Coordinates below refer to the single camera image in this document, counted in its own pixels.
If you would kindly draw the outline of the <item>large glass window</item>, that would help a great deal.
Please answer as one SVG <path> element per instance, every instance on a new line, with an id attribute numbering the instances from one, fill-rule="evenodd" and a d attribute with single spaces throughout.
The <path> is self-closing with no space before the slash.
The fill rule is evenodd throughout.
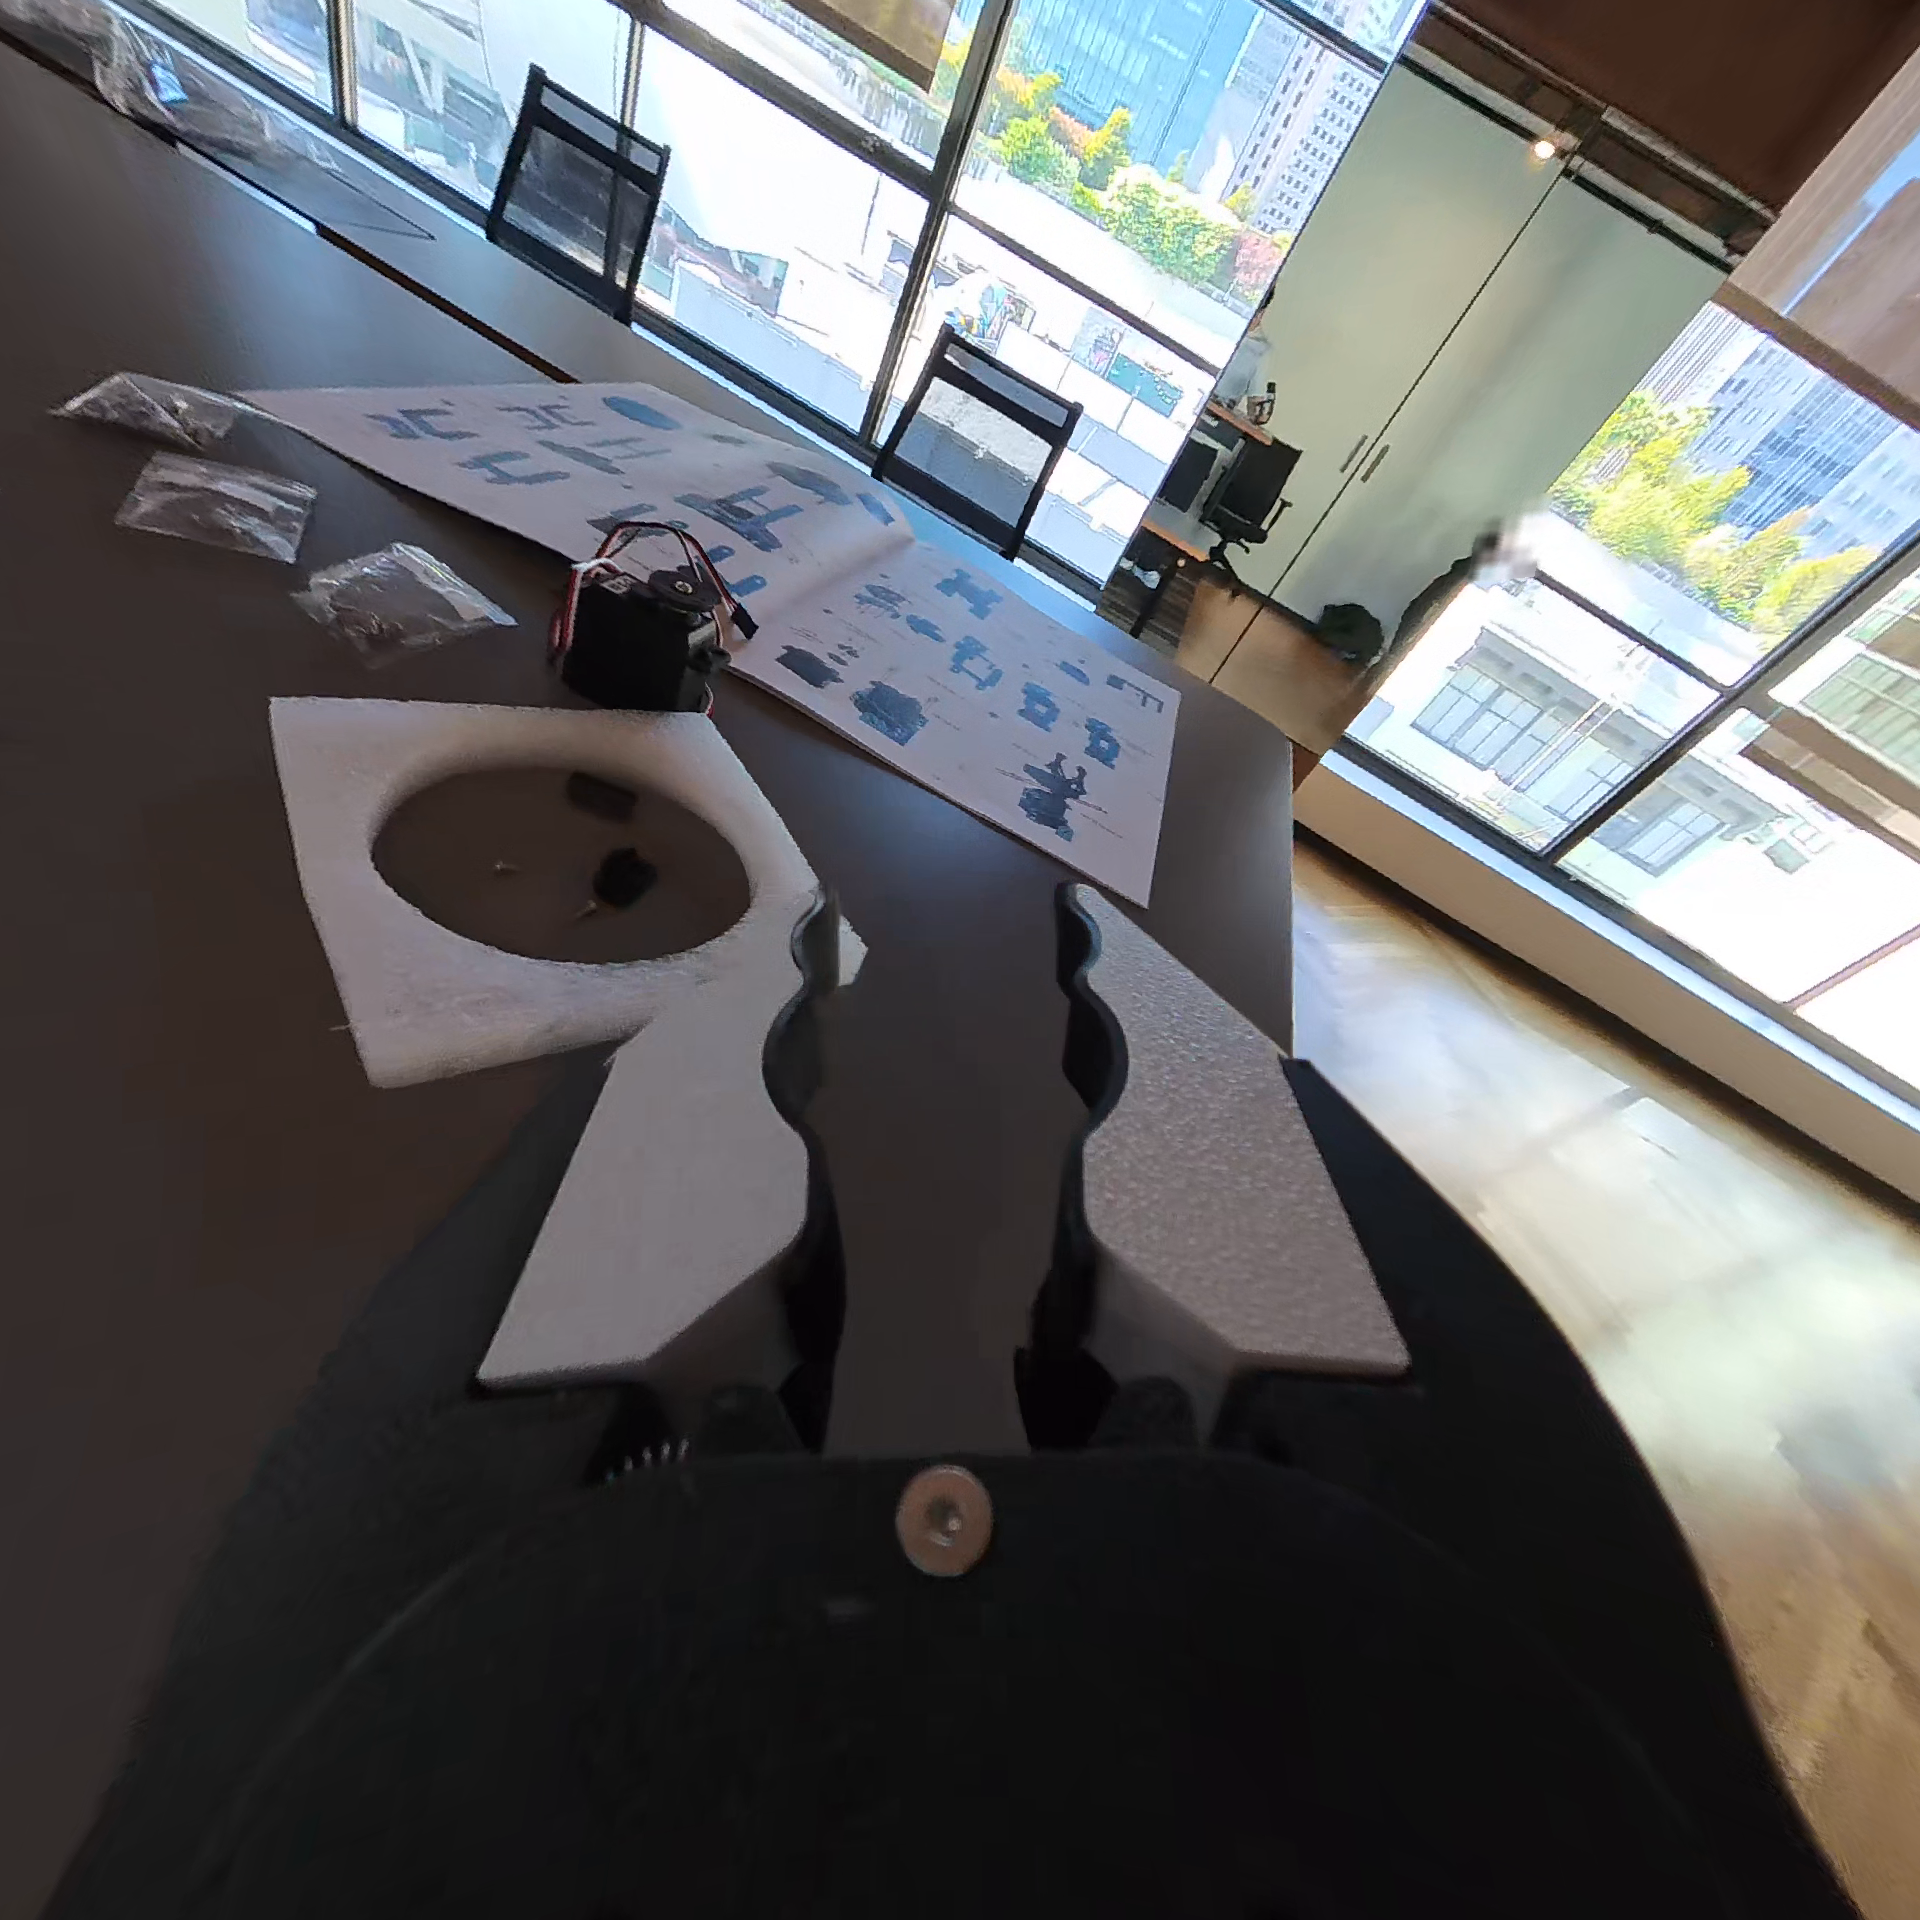
<path id="1" fill-rule="evenodd" d="M 1909 1100 L 1909 421 L 1709 300 L 1343 745 Z"/>
<path id="2" fill-rule="evenodd" d="M 140 10 L 484 201 L 528 70 L 665 146 L 644 317 L 880 449 L 934 325 L 1083 397 L 1031 545 L 1122 566 L 1420 0 L 181 0 Z"/>

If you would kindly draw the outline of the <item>crumpled clear plastic wrap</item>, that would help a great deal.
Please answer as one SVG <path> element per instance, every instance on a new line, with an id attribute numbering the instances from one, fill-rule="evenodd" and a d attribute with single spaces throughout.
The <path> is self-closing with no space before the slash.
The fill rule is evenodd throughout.
<path id="1" fill-rule="evenodd" d="M 295 91 L 225 34 L 102 0 L 46 10 L 46 22 L 81 44 L 94 91 L 153 135 L 215 161 L 275 161 L 311 135 Z"/>

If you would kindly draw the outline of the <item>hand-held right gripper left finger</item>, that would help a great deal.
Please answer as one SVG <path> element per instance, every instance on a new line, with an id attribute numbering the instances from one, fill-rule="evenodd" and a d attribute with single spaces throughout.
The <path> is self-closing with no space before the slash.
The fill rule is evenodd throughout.
<path id="1" fill-rule="evenodd" d="M 833 1430 L 844 1236 L 810 1136 L 833 889 L 792 897 L 703 989 L 616 1050 L 607 1094 L 477 1362 L 484 1389 L 634 1383 L 674 1437 L 721 1389 Z"/>

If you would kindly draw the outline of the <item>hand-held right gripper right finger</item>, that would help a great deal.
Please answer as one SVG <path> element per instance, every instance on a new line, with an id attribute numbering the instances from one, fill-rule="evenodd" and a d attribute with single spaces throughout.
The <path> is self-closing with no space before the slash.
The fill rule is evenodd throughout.
<path id="1" fill-rule="evenodd" d="M 1083 1125 L 1024 1339 L 1031 1445 L 1099 1445 L 1124 1383 L 1170 1383 L 1202 1437 L 1249 1374 L 1402 1383 L 1286 1050 L 1099 882 L 1055 882 L 1053 920 Z"/>

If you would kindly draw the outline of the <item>dark grey desk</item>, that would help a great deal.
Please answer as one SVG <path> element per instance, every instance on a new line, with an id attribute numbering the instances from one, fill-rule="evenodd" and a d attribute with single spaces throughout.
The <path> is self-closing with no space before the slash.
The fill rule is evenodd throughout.
<path id="1" fill-rule="evenodd" d="M 391 533 L 519 627 L 368 676 L 306 566 L 122 529 L 140 449 L 57 421 L 106 372 L 504 389 L 468 325 L 4 50 L 4 1911 L 81 1847 L 197 1563 L 368 1285 L 566 1080 L 368 1090 L 275 776 L 275 696 L 562 701 L 562 559 L 306 442 L 306 566 Z M 721 736 L 871 957 L 827 1005 L 844 1222 L 842 1451 L 1024 1451 L 1011 1349 L 1053 1252 L 1055 863 L 762 691 Z"/>

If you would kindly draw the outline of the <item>white double-door cabinet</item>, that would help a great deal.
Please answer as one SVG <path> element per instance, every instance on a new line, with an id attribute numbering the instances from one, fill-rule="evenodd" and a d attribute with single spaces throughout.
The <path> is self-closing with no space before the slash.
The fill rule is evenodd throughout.
<path id="1" fill-rule="evenodd" d="M 1402 63 L 1257 325 L 1299 456 L 1239 585 L 1316 623 L 1409 606 L 1535 513 L 1596 421 L 1698 317 L 1732 258 Z"/>

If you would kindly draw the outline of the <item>white foam block round hole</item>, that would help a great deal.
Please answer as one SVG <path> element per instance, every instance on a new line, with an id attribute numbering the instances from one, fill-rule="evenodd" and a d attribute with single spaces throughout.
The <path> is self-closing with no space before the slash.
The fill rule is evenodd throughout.
<path id="1" fill-rule="evenodd" d="M 827 897 L 745 761 L 690 707 L 275 696 L 275 761 L 295 880 L 368 1090 L 624 1041 L 674 997 L 733 984 L 745 957 L 778 951 L 801 933 L 801 904 Z M 377 825 L 437 776 L 513 761 L 597 773 L 682 800 L 739 856 L 745 912 L 712 946 L 607 971 L 528 957 L 428 920 L 377 880 Z"/>

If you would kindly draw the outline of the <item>black swivel chair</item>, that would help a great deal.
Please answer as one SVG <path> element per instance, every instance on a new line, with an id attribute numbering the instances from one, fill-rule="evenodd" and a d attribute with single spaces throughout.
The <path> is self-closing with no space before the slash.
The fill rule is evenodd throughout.
<path id="1" fill-rule="evenodd" d="M 1275 442 L 1239 442 L 1239 456 L 1224 463 L 1202 529 L 1207 529 L 1207 566 L 1239 591 L 1235 545 L 1266 545 L 1286 513 L 1286 483 L 1299 471 L 1299 449 Z"/>

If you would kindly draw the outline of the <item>black mesh office chair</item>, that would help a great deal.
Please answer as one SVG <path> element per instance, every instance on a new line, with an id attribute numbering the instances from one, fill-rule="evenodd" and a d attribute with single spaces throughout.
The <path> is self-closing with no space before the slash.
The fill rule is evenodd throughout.
<path id="1" fill-rule="evenodd" d="M 934 325 L 934 351 L 871 476 L 934 506 L 996 559 L 1024 559 L 1073 431 L 1083 397 L 1041 392 L 963 325 Z"/>
<path id="2" fill-rule="evenodd" d="M 665 146 L 528 70 L 484 244 L 634 325 L 665 166 Z"/>

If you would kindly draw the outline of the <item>small wooden table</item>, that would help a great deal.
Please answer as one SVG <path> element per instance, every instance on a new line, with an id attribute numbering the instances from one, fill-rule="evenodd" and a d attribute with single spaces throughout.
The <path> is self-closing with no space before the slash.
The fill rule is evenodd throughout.
<path id="1" fill-rule="evenodd" d="M 1170 456 L 1163 483 L 1140 506 L 1140 529 L 1124 533 L 1112 585 L 1136 585 L 1124 633 L 1140 633 L 1170 591 L 1187 591 L 1207 566 L 1202 506 L 1239 456 L 1239 442 L 1271 442 L 1224 397 L 1202 397 L 1187 449 Z"/>

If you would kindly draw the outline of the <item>scattered small clear parts bags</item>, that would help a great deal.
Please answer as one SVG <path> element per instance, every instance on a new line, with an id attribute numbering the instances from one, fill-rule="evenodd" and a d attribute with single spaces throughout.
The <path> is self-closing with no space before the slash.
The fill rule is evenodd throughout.
<path id="1" fill-rule="evenodd" d="M 215 463 L 215 449 L 225 449 L 225 431 L 239 415 L 262 415 L 260 397 L 202 392 L 202 389 L 153 376 L 153 372 L 106 372 L 56 415 L 106 421 L 106 431 L 162 449 L 113 513 L 122 529 L 217 545 L 217 551 L 247 551 L 247 559 L 276 559 L 276 566 L 306 559 L 321 492 L 295 476 L 275 476 L 275 471 Z M 324 633 L 343 633 L 368 663 L 513 627 L 504 606 L 468 591 L 422 545 L 382 545 L 382 551 L 321 566 L 295 591 L 295 611 L 311 611 Z"/>

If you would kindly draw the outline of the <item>white blue instruction booklet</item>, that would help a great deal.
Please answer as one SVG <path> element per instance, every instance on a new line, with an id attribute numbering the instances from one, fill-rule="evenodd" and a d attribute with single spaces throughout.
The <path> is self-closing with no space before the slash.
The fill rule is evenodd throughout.
<path id="1" fill-rule="evenodd" d="M 306 389 L 275 421 L 575 566 L 618 522 L 690 529 L 725 663 L 896 776 L 1147 904 L 1182 691 L 1065 633 L 819 449 L 659 389 Z"/>

